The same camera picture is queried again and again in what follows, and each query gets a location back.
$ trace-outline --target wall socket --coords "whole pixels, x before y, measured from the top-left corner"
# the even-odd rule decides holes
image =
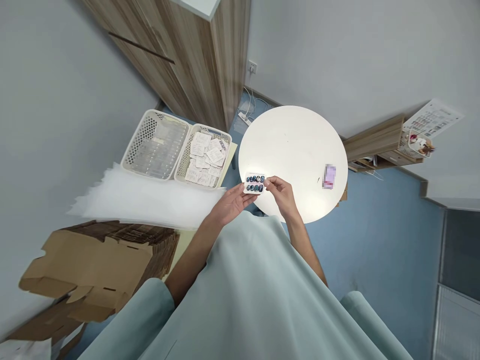
[[[252,74],[256,74],[257,73],[257,64],[254,63],[252,60],[248,60],[247,70]]]

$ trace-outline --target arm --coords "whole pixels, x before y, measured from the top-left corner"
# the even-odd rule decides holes
[[[193,239],[165,280],[177,307],[207,262],[222,228],[235,219],[258,195],[244,194],[240,183],[227,191],[203,220]]]
[[[315,254],[312,243],[310,242],[309,234],[307,233],[307,229],[305,228],[302,217],[295,204],[292,185],[278,176],[267,178],[264,184],[266,189],[272,193],[278,205],[278,209],[285,219],[291,245],[328,287],[327,279],[325,278],[324,271],[320,265],[319,258]]]

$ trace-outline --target wooden shelf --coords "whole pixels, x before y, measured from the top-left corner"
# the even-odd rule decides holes
[[[344,140],[348,168],[356,173],[362,173],[423,163],[422,158],[415,159],[398,151],[404,121],[405,115],[400,114]],[[377,166],[364,159],[375,155]]]
[[[388,169],[388,168],[394,168],[397,165],[394,164],[393,162],[390,162],[382,157],[377,156],[376,157],[376,166],[373,165],[373,163],[365,160],[365,159],[357,159],[353,161],[354,163],[359,163],[362,166],[365,166],[365,168],[355,168],[353,166],[349,166],[348,168],[356,173],[364,173],[366,171],[370,170],[381,170],[381,169]]]

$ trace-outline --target white foam sheet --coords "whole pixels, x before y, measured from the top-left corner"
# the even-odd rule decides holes
[[[67,214],[196,230],[225,191],[224,187],[203,190],[174,180],[157,181],[114,163],[100,183],[75,199]]]

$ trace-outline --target finger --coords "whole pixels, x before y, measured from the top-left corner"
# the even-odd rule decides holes
[[[241,182],[237,186],[234,186],[230,190],[228,190],[225,193],[225,197],[229,197],[229,196],[232,196],[232,195],[238,196],[244,191],[244,188],[245,188],[245,185],[244,185],[243,182]]]
[[[241,197],[241,200],[244,202],[244,201],[247,201],[248,199],[250,198],[253,198],[253,197],[256,197],[260,194],[244,194],[242,197]]]
[[[248,205],[250,205],[251,203],[253,203],[253,202],[257,199],[257,197],[259,196],[259,195],[255,195],[255,194],[249,194],[249,195],[251,195],[251,197],[248,198],[247,200],[245,200],[245,201],[243,202],[243,208],[244,208],[244,209],[245,209]]]
[[[271,183],[275,184],[275,186],[278,188],[280,185],[286,185],[288,182],[283,180],[281,177],[278,176],[271,176],[266,178],[268,181]]]
[[[263,184],[265,185],[265,188],[271,192],[271,194],[273,195],[274,198],[276,198],[280,192],[279,190],[276,188],[276,186],[274,185],[273,182],[270,182],[269,179],[265,179],[265,181],[263,182]]]

